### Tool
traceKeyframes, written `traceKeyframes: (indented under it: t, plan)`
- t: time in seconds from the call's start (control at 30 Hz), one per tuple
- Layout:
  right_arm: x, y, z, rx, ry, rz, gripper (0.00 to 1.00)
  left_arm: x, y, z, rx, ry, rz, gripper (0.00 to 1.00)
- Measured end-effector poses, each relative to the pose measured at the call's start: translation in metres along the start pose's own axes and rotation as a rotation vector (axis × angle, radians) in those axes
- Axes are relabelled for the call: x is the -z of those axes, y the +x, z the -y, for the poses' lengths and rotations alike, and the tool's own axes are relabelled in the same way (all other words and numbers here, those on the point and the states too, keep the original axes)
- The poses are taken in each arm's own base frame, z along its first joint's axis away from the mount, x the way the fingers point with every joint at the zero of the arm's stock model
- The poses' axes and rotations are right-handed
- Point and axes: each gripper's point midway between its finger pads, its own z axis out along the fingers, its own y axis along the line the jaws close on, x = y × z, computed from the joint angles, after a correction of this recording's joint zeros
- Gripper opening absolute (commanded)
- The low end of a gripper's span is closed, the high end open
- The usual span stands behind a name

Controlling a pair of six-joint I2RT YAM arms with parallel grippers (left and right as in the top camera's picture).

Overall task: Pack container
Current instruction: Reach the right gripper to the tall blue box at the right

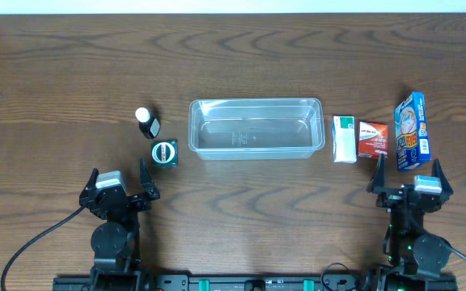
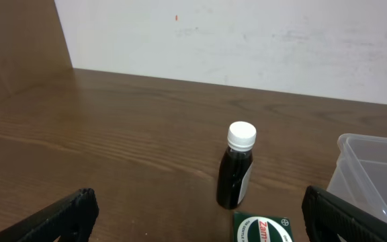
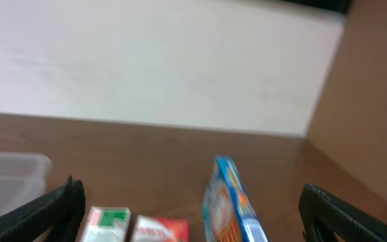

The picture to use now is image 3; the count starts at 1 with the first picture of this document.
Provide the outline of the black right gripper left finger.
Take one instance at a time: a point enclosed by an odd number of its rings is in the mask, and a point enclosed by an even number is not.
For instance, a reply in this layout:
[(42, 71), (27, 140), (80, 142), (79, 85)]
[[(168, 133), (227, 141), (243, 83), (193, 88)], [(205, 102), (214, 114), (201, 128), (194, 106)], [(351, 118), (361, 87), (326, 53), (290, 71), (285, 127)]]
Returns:
[(85, 216), (85, 191), (79, 179), (67, 182), (31, 202), (0, 216), (0, 242), (74, 242)]

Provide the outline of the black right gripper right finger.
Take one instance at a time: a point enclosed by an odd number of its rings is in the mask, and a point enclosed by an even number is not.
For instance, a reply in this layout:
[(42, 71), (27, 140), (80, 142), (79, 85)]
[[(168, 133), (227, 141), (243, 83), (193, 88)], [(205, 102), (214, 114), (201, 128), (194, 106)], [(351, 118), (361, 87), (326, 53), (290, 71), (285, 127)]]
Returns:
[(305, 184), (298, 209), (308, 242), (387, 242), (387, 224), (315, 184)]

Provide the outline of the blue fever patch box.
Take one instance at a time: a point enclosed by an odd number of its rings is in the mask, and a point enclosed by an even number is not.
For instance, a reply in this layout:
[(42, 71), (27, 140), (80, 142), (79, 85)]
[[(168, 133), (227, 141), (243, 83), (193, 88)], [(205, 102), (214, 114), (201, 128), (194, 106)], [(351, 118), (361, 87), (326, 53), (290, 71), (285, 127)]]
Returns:
[(207, 242), (269, 241), (231, 157), (215, 157), (202, 212)]

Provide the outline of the clear plastic container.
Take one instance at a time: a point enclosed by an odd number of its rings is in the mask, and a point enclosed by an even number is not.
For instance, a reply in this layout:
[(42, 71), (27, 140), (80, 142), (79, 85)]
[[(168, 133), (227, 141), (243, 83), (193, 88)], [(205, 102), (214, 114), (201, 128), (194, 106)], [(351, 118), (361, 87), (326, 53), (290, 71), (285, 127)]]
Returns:
[(40, 197), (51, 167), (43, 154), (0, 152), (0, 216)]

